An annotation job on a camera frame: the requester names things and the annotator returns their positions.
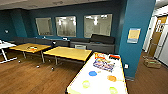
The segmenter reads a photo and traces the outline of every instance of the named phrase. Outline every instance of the teal wall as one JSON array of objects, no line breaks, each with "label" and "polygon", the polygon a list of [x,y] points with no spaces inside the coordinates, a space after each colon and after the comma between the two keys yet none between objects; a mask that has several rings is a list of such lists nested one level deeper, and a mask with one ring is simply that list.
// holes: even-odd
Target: teal wall
[{"label": "teal wall", "polygon": [[[55,23],[55,17],[60,16],[76,16],[76,36],[84,38],[85,15],[113,14],[111,36],[116,38],[116,53],[121,55],[123,65],[129,64],[129,68],[124,69],[125,76],[134,78],[154,5],[155,0],[113,0],[29,11],[23,9],[0,11],[0,38],[4,40],[11,40],[14,36],[41,38],[43,36],[38,35],[35,18],[44,17],[51,17],[54,31],[54,36],[46,37],[62,38],[57,36]],[[141,28],[137,44],[127,43],[130,28]],[[9,34],[4,33],[5,29],[9,30]]]},{"label": "teal wall", "polygon": [[[135,77],[154,6],[155,0],[127,0],[119,47],[119,54],[121,55],[123,65],[129,64],[129,68],[124,70],[127,77]],[[136,44],[127,43],[130,28],[141,28],[140,37]]]},{"label": "teal wall", "polygon": [[34,37],[27,10],[13,9],[10,14],[18,37]]},{"label": "teal wall", "polygon": [[107,2],[96,2],[81,5],[61,6],[55,8],[44,8],[30,10],[33,32],[36,37],[43,37],[38,35],[35,18],[51,17],[54,36],[46,36],[47,38],[62,38],[57,36],[55,17],[60,16],[76,16],[76,37],[84,38],[84,16],[85,15],[100,15],[112,14],[112,30],[111,36],[116,36],[118,31],[119,15],[120,15],[120,0],[113,0]]},{"label": "teal wall", "polygon": [[15,28],[8,10],[0,11],[0,39],[11,41],[16,36]]},{"label": "teal wall", "polygon": [[116,32],[116,37],[115,37],[116,38],[116,41],[115,41],[115,53],[119,52],[122,29],[123,29],[124,20],[125,20],[126,5],[127,5],[127,0],[122,0],[118,32]]}]

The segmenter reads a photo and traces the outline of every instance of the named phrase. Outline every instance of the door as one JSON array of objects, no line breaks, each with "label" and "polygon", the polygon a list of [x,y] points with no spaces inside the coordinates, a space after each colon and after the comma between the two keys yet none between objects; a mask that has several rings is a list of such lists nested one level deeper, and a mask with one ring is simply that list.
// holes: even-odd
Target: door
[{"label": "door", "polygon": [[163,49],[162,49],[161,54],[159,56],[159,60],[168,66],[168,58],[167,58],[168,48],[167,47],[168,47],[168,33],[167,33],[167,36],[165,39],[165,43],[163,45]]},{"label": "door", "polygon": [[154,56],[158,42],[160,40],[160,36],[162,34],[162,31],[164,29],[164,25],[166,22],[167,16],[162,16],[157,18],[157,22],[155,25],[155,29],[152,35],[152,38],[150,40],[149,48],[148,48],[148,53],[150,56]]}]

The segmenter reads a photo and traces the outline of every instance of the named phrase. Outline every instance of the poster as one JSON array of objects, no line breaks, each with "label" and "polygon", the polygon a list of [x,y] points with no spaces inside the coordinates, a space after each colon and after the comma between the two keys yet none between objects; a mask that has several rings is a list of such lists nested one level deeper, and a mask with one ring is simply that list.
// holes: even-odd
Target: poster
[{"label": "poster", "polygon": [[140,31],[140,28],[130,28],[127,43],[137,43]]}]

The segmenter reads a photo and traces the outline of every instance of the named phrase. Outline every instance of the wall baseboard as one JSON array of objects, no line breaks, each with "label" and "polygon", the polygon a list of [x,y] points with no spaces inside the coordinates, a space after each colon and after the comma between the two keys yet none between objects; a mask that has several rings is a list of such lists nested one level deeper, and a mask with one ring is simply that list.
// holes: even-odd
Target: wall baseboard
[{"label": "wall baseboard", "polygon": [[134,78],[134,77],[125,76],[125,79],[126,79],[126,80],[129,80],[129,81],[134,81],[135,78]]},{"label": "wall baseboard", "polygon": [[162,65],[168,69],[168,66],[167,66],[166,64],[164,64],[164,63],[163,63],[162,61],[160,61],[160,60],[158,60],[158,61],[159,61],[160,63],[162,63]]}]

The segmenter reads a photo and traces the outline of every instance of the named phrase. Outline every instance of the wooden floor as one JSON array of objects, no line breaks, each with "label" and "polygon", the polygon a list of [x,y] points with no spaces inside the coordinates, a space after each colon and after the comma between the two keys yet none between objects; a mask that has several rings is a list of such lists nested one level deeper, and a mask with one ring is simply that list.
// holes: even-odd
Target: wooden floor
[{"label": "wooden floor", "polygon": [[79,72],[83,64],[63,63],[54,71],[51,68],[55,60],[41,65],[40,57],[27,59],[17,51],[8,52],[10,58],[17,56],[18,59],[0,64],[0,94],[65,94],[65,89]]},{"label": "wooden floor", "polygon": [[[82,64],[65,62],[51,71],[55,60],[41,65],[41,58],[23,58],[19,51],[9,50],[7,56],[18,59],[0,64],[0,94],[64,94],[66,87],[73,80]],[[147,68],[141,57],[134,81],[126,81],[129,94],[168,94],[168,69]]]},{"label": "wooden floor", "polygon": [[129,94],[168,94],[168,68],[147,68],[141,53],[134,81],[126,81]]}]

